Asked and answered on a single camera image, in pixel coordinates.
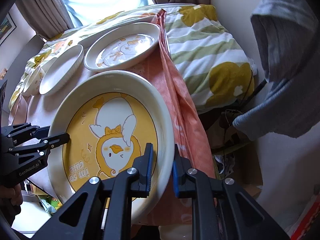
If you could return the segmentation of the person's left hand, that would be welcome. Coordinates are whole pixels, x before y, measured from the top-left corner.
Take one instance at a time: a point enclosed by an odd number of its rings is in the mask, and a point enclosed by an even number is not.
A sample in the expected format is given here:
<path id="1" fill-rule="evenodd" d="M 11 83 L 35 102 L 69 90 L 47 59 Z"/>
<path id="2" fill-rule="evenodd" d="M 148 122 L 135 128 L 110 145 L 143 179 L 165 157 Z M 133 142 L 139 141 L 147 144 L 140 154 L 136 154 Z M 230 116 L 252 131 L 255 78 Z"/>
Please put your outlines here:
<path id="1" fill-rule="evenodd" d="M 21 213 L 22 203 L 23 197 L 20 184 L 13 188 L 1 186 L 1 212 L 10 226 L 12 226 L 15 217 Z"/>

